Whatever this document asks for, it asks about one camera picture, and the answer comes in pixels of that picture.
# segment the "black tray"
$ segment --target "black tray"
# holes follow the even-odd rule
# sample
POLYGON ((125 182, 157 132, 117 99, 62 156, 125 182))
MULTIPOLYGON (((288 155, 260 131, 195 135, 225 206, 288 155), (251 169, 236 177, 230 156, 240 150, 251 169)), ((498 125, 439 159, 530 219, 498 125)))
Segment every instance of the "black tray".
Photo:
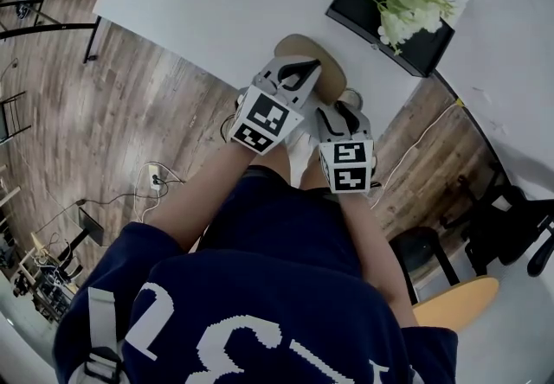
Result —
POLYGON ((384 54, 414 76, 428 77, 433 73, 454 35, 454 29, 443 20, 442 27, 436 33, 421 30, 400 44, 402 53, 395 55, 393 48, 380 40, 377 30, 381 25, 381 14, 371 0, 334 0, 326 14, 366 41, 376 44, 384 54))

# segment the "wooden floor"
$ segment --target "wooden floor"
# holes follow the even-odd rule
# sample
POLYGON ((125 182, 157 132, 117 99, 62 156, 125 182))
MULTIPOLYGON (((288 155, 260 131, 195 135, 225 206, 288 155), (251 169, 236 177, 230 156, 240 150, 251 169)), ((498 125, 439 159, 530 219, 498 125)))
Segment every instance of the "wooden floor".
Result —
MULTIPOLYGON (((67 22, 91 22, 95 0, 47 0, 44 11, 67 22)), ((18 24, 13 10, 0 20, 18 24)), ((21 25, 29 24, 26 20, 21 25)), ((80 198, 109 202, 132 192, 140 168, 157 161, 190 177, 223 142, 222 121, 234 110, 236 92, 202 69, 118 26, 106 33, 95 63, 81 63, 87 32, 53 32, 8 40, 0 47, 0 71, 18 58, 19 67, 3 79, 3 96, 27 91, 20 110, 30 131, 0 148, 8 163, 5 180, 22 193, 9 204, 10 225, 19 244, 32 247, 38 230, 80 198)), ((377 143, 376 180, 384 182, 404 152, 446 107, 452 95, 437 79, 426 80, 377 143)), ((375 208, 392 238, 413 226, 439 229, 441 214, 457 215, 468 204, 456 188, 466 175, 477 194, 483 191, 493 156, 460 107, 452 109, 406 158, 375 208)), ((139 193, 150 195, 146 177, 139 193)), ((376 191, 374 196, 381 195, 376 191)), ((139 200, 138 209, 155 204, 139 200)), ((136 220, 128 196, 109 206, 85 209, 106 230, 108 245, 129 221, 136 220)), ((80 231, 77 207, 39 234, 45 243, 80 231)), ((448 246, 460 244, 447 235, 448 246)), ((91 242, 78 256, 87 272, 105 252, 91 242)))

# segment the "power strip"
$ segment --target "power strip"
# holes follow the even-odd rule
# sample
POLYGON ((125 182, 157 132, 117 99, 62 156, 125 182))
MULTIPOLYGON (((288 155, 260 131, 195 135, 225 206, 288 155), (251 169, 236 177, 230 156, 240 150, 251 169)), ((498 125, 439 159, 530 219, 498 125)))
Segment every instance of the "power strip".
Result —
POLYGON ((151 189, 159 192, 162 189, 161 184, 156 184, 154 180, 159 179, 159 167, 154 164, 148 164, 148 174, 150 176, 150 187, 151 189))

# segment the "metal rack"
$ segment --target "metal rack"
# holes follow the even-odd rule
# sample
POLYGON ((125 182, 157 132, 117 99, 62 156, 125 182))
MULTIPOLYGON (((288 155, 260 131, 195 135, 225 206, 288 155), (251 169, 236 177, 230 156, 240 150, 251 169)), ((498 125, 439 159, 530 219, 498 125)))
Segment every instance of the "metal rack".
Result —
POLYGON ((21 35, 30 35, 30 34, 39 34, 41 32, 55 32, 58 30, 91 30, 90 40, 87 45, 87 51, 85 53, 85 58, 83 60, 84 64, 87 64, 89 61, 96 61, 98 55, 93 51, 98 47, 97 33, 104 21, 101 16, 96 18, 95 22, 73 22, 73 23, 63 23, 54 19, 52 16, 49 16, 42 12, 42 5, 44 0, 15 0, 8 2, 0 2, 0 8, 10 7, 10 6, 23 6, 25 9, 36 14, 35 22, 32 26, 19 29, 7 29, 6 26, 0 22, 0 41, 6 40, 8 38, 13 38, 15 36, 21 35), (44 18, 45 20, 51 22, 51 24, 41 24, 39 19, 44 18))

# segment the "black chair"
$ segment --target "black chair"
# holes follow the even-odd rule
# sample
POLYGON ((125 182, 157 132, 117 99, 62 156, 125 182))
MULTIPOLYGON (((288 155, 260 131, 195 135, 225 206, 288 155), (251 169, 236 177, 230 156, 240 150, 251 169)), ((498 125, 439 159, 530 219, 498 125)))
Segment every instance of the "black chair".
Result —
POLYGON ((10 141, 15 135, 19 135, 31 128, 30 125, 21 127, 19 122, 19 113, 17 112, 17 100, 20 99, 26 92, 18 93, 13 97, 9 97, 4 101, 0 101, 0 145, 10 141), (8 127, 8 110, 10 111, 12 132, 8 127))
POLYGON ((439 234, 432 228, 411 228, 396 236, 390 242, 390 246, 402 268, 412 305, 417 304, 418 299, 409 273, 425 266, 433 255, 436 256, 439 261, 450 285, 457 285, 460 283, 458 275, 456 275, 454 268, 448 260, 448 256, 444 253, 444 250, 442 250, 439 234))
MULTIPOLYGON (((554 200, 527 200, 523 191, 507 180, 497 184, 502 168, 499 164, 492 167, 493 178, 479 200, 467 179, 460 176, 461 189, 473 206, 451 222, 441 218, 445 229, 468 223, 461 236, 468 240, 466 254, 478 276, 486 275, 486 267, 494 259, 498 258, 504 266, 514 263, 544 230, 551 230, 549 225, 554 221, 554 200)), ((531 260, 528 266, 531 276, 544 270, 553 250, 554 238, 550 238, 531 260)))

